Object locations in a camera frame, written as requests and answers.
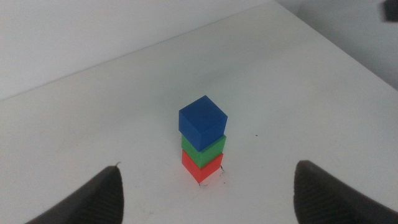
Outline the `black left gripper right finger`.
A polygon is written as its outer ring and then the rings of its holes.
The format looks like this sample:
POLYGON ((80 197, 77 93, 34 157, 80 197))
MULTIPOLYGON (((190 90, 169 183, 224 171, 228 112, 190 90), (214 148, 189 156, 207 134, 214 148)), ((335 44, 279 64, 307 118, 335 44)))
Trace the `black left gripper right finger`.
POLYGON ((299 223, 397 224, 397 212, 340 181, 311 161, 299 161, 294 176, 299 223))

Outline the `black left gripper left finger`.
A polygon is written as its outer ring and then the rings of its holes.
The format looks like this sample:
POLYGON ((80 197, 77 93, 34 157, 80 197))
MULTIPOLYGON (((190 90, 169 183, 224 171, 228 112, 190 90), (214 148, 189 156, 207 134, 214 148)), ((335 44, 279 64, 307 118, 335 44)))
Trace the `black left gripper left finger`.
POLYGON ((120 170, 107 166, 74 193, 32 219, 31 224, 121 224, 124 193, 120 170))

